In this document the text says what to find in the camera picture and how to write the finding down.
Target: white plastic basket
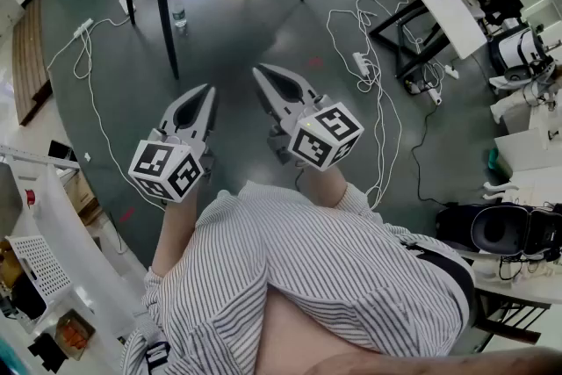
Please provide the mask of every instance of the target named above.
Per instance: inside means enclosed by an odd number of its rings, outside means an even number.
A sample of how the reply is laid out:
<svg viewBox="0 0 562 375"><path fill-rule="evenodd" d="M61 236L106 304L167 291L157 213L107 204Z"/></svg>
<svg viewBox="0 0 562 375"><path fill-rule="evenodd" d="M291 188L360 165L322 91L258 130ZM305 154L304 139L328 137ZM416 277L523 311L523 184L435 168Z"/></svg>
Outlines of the white plastic basket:
<svg viewBox="0 0 562 375"><path fill-rule="evenodd" d="M25 273L47 306L38 323L72 289L72 282L62 269L43 236L7 237Z"/></svg>

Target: wooden bench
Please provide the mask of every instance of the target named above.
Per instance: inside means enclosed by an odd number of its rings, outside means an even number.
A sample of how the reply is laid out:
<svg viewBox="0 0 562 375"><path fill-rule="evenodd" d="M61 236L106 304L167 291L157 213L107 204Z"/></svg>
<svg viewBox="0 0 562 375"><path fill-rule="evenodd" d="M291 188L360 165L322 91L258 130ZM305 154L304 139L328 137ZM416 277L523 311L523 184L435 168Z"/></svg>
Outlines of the wooden bench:
<svg viewBox="0 0 562 375"><path fill-rule="evenodd" d="M12 52L16 113L24 126L53 93L41 48L41 0L32 0L14 27Z"/></svg>

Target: water bottle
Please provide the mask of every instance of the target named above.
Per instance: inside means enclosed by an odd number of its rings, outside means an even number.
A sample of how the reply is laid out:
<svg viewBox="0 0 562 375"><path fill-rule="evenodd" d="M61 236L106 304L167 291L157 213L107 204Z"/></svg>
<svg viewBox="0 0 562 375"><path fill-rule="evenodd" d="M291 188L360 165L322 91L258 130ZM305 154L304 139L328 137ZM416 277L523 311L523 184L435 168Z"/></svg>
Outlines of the water bottle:
<svg viewBox="0 0 562 375"><path fill-rule="evenodd" d="M171 1L172 18L174 18L174 23L177 28L184 28L187 24L187 18L185 17L185 8L182 4L182 0L172 0Z"/></svg>

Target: striped shirt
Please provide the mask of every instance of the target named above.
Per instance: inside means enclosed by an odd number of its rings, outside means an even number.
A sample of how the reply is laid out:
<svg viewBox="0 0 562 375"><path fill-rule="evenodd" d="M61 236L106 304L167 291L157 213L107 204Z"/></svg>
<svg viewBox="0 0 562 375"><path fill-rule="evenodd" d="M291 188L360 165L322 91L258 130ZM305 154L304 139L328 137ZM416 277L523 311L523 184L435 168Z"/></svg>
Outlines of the striped shirt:
<svg viewBox="0 0 562 375"><path fill-rule="evenodd" d="M365 349L446 355L468 321L468 302L450 276L405 244L468 268L442 242L384 224L352 184L334 209L253 183L237 197L221 192L181 261L164 278L152 271L146 278L143 302L164 336L151 339L171 347L165 372L253 373L268 285ZM125 374L141 373L146 347L134 332Z"/></svg>

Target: small white box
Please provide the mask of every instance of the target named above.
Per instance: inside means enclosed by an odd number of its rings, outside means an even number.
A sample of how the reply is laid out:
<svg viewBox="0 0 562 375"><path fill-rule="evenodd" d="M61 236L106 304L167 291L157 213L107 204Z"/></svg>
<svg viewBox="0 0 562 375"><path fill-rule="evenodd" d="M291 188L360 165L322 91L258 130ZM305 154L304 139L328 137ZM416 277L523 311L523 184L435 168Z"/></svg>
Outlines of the small white box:
<svg viewBox="0 0 562 375"><path fill-rule="evenodd" d="M300 119L289 151L321 171L349 155L363 127L342 103Z"/></svg>
<svg viewBox="0 0 562 375"><path fill-rule="evenodd" d="M203 176L203 168L186 144L141 141L129 176L148 196L181 202Z"/></svg>

